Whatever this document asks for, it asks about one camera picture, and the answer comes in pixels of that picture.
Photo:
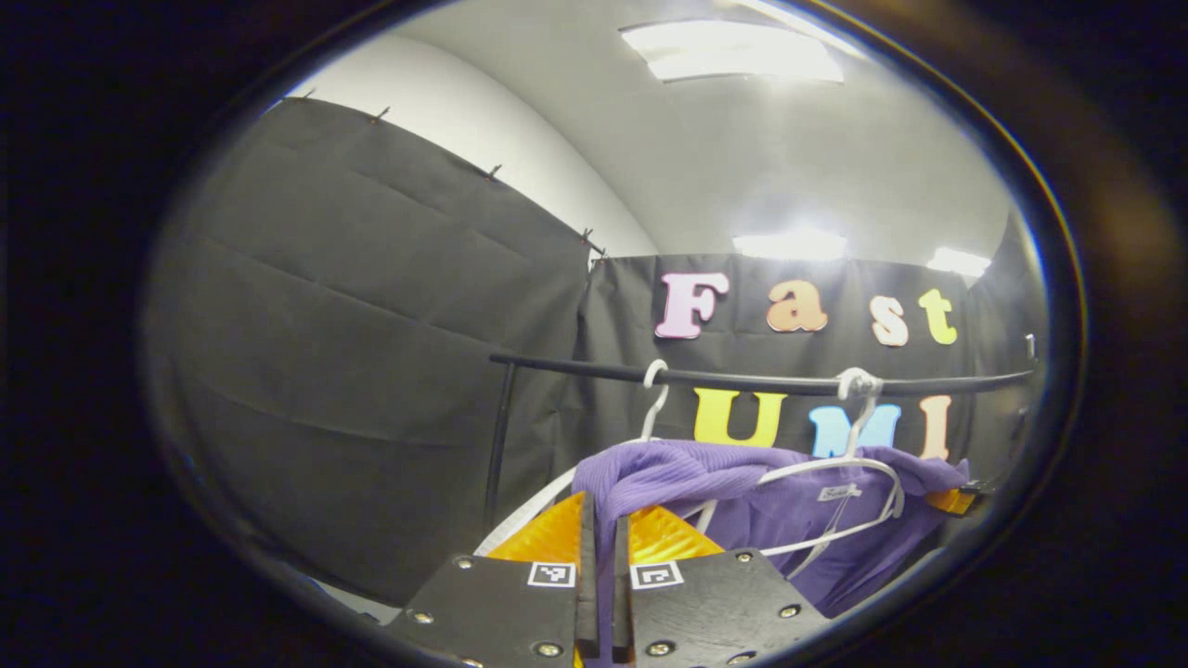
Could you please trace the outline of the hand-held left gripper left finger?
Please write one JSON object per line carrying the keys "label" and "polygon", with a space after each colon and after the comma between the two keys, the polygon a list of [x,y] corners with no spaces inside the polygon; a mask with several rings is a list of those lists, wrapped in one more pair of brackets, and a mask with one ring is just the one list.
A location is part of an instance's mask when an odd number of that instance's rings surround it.
{"label": "hand-held left gripper left finger", "polygon": [[446,559],[394,617],[394,634],[461,667],[590,667],[600,656],[594,519],[577,492],[487,554]]}

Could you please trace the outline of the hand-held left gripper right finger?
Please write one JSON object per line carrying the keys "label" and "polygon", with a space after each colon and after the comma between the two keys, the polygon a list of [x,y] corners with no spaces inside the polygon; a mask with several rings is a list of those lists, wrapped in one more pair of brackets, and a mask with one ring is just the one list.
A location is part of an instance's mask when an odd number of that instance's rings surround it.
{"label": "hand-held left gripper right finger", "polygon": [[617,519],[612,582],[614,667],[767,667],[830,623],[758,549],[666,508]]}

